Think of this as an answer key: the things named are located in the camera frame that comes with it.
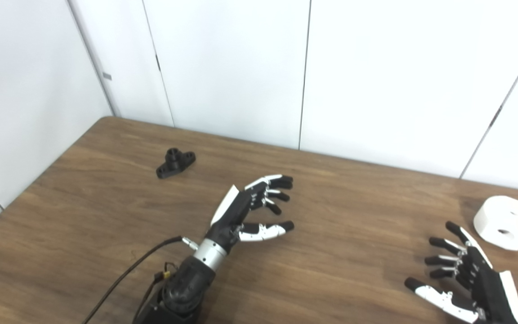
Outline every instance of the silver cylindrical joint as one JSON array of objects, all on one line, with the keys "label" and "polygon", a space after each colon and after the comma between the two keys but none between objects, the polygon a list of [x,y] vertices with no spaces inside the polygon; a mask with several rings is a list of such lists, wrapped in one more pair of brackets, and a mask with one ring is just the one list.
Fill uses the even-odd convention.
[{"label": "silver cylindrical joint", "polygon": [[219,244],[206,238],[199,244],[199,248],[193,256],[217,272],[221,262],[227,256],[227,252]]}]

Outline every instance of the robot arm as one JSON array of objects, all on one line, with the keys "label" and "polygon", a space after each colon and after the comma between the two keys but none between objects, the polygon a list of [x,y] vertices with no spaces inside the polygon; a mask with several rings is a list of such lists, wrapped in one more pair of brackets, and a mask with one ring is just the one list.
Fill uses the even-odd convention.
[{"label": "robot arm", "polygon": [[243,223],[249,211],[259,207],[268,207],[279,215],[281,209],[271,198],[288,201],[289,196],[277,188],[291,189],[292,186],[293,178],[284,175],[259,178],[243,191],[232,186],[215,212],[203,242],[197,246],[187,240],[190,247],[196,248],[195,253],[181,263],[160,292],[152,297],[136,324],[195,323],[205,291],[237,242],[276,238],[293,230],[292,221],[280,224]]}]

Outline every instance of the cable connector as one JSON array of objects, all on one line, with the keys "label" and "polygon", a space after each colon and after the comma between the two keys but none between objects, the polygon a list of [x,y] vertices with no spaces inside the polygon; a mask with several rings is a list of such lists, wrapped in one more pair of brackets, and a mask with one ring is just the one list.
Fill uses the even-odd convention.
[{"label": "cable connector", "polygon": [[183,241],[183,243],[187,244],[187,246],[192,248],[194,251],[197,251],[197,249],[199,248],[199,245],[196,242],[193,242],[186,237],[182,237],[181,240]]}]

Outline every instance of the black mounting bracket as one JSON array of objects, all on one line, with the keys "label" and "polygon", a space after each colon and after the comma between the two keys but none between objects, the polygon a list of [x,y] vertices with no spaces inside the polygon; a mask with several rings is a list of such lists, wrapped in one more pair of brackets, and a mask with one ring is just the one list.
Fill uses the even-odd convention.
[{"label": "black mounting bracket", "polygon": [[167,154],[165,154],[165,163],[161,164],[156,170],[157,177],[164,179],[180,174],[193,162],[195,162],[195,153],[183,153],[177,148],[170,148],[167,150]]}]

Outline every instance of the black cable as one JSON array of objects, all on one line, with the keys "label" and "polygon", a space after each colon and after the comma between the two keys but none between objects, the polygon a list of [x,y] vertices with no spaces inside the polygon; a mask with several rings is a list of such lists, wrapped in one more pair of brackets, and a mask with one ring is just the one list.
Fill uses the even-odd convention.
[{"label": "black cable", "polygon": [[133,265],[130,266],[129,269],[127,269],[122,275],[120,275],[119,278],[117,278],[117,280],[113,283],[113,285],[111,285],[111,287],[109,287],[109,289],[107,289],[107,292],[105,293],[105,295],[103,295],[103,297],[99,300],[97,305],[95,305],[95,307],[93,308],[91,313],[89,313],[89,315],[87,315],[87,318],[85,318],[85,320],[82,322],[82,324],[87,324],[89,322],[89,320],[91,320],[93,315],[95,315],[95,313],[97,312],[99,307],[101,307],[101,305],[103,304],[105,299],[107,299],[107,297],[109,297],[109,294],[115,289],[115,287],[117,287],[117,285],[119,285],[119,283],[123,280],[123,278],[125,278],[126,275],[129,275],[129,273],[131,271],[133,271],[133,269],[135,269],[143,260],[145,260],[148,256],[153,254],[153,252],[159,250],[163,246],[166,246],[167,244],[171,244],[171,243],[175,243],[175,242],[181,242],[182,239],[183,239],[183,237],[176,236],[174,238],[164,240],[163,242],[157,244],[152,249],[150,249],[146,254],[144,254],[142,257],[140,257],[137,261],[135,261],[135,263],[133,263]]},{"label": "black cable", "polygon": [[150,283],[149,288],[145,292],[145,295],[143,296],[143,299],[141,300],[141,303],[139,304],[139,307],[137,307],[137,311],[135,312],[135,315],[133,316],[133,321],[131,322],[131,324],[134,324],[135,321],[137,320],[137,316],[139,316],[139,312],[141,312],[141,308],[143,308],[143,305],[145,304],[145,301],[147,301],[147,298],[151,294],[151,291],[153,290],[153,287],[155,285],[156,285],[155,281]]}]

